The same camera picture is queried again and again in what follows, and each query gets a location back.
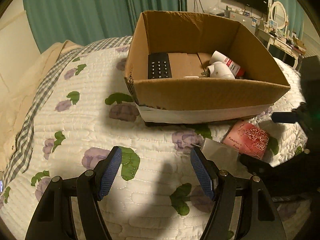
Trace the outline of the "pink rose box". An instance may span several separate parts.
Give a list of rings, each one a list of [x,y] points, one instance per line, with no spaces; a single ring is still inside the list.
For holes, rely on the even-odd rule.
[[[229,130],[222,143],[256,159],[262,159],[269,142],[269,134],[245,121],[238,121]]]

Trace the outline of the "white charger block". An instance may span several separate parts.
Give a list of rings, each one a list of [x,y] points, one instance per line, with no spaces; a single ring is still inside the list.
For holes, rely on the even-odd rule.
[[[228,168],[237,162],[238,150],[218,141],[206,138],[201,144],[192,145],[198,146],[206,159],[213,161],[218,168]]]

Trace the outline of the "white bottle red cap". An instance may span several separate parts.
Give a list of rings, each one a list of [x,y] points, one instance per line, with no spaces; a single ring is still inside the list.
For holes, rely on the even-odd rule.
[[[225,64],[229,68],[229,70],[232,72],[235,78],[243,77],[245,74],[244,68],[240,67],[233,60],[228,58],[226,55],[218,52],[217,50],[214,51],[212,57],[210,58],[209,63],[214,64],[216,62],[221,62]]]

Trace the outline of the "white vanity table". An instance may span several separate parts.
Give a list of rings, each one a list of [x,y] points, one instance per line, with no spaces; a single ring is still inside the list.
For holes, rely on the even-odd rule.
[[[298,63],[299,60],[303,58],[303,53],[294,47],[293,45],[289,45],[286,42],[283,42],[281,39],[271,35],[270,33],[265,32],[263,29],[256,27],[255,36],[262,42],[262,44],[266,47],[269,51],[270,46],[274,46],[275,48],[281,50],[284,55],[282,61],[285,62],[286,58],[290,56],[294,59],[294,63],[290,66],[298,70]]]

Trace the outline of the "white rounded device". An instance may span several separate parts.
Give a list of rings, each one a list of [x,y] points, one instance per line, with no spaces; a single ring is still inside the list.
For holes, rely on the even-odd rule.
[[[214,62],[201,73],[202,77],[218,78],[218,79],[235,79],[235,76],[228,66],[220,61]]]

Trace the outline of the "floral quilted bedspread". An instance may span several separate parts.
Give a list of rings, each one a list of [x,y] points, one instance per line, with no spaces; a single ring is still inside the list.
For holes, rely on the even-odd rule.
[[[189,159],[192,144],[220,141],[231,123],[147,127],[123,78],[131,37],[108,38],[60,56],[40,83],[3,174],[1,219],[24,239],[54,176],[124,152],[99,207],[114,239],[199,239],[212,203]]]

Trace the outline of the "teal right curtain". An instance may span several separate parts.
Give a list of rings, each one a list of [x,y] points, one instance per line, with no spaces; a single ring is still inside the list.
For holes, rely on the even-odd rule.
[[[304,29],[304,10],[297,0],[273,0],[281,2],[286,13],[289,16],[288,29],[291,33],[295,33],[299,39],[303,37]]]

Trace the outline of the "teal curtain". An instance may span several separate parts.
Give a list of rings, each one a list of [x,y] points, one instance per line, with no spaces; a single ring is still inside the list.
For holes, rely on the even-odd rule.
[[[273,0],[281,2],[286,13],[289,16],[288,29],[291,33],[295,33],[299,39],[303,37],[304,29],[304,10],[297,0]]]
[[[40,52],[56,42],[80,45],[132,35],[141,12],[185,11],[187,0],[23,0]]]

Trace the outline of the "white oval mirror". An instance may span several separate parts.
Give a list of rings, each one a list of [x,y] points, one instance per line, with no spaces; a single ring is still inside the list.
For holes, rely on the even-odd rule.
[[[284,29],[288,23],[288,15],[284,5],[280,1],[272,3],[269,9],[269,19],[277,24],[277,29]]]

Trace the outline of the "silver mini fridge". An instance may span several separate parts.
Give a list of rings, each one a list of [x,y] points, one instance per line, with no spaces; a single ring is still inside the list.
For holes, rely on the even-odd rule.
[[[255,34],[258,20],[253,17],[245,16],[234,12],[233,9],[226,7],[225,16],[231,20],[235,20],[244,25],[252,34]]]

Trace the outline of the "brown cardboard box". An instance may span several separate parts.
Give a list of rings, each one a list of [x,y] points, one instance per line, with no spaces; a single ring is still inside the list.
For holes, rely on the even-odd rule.
[[[244,68],[244,76],[202,77],[216,50]],[[153,53],[169,54],[172,78],[148,79],[148,55]],[[200,124],[249,118],[290,90],[274,58],[244,25],[194,12],[142,12],[124,78],[142,119],[151,123]]]

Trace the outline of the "black remote control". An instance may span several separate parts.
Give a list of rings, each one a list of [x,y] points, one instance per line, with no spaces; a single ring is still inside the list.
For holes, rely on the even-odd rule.
[[[153,53],[148,55],[148,79],[172,78],[168,53]]]

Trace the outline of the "beige blanket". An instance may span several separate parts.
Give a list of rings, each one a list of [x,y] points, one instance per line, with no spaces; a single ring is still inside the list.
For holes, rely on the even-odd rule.
[[[1,172],[4,172],[10,158],[16,151],[16,136],[35,98],[40,83],[53,68],[60,56],[83,48],[70,40],[57,42],[49,47],[20,78],[17,87],[1,100]]]

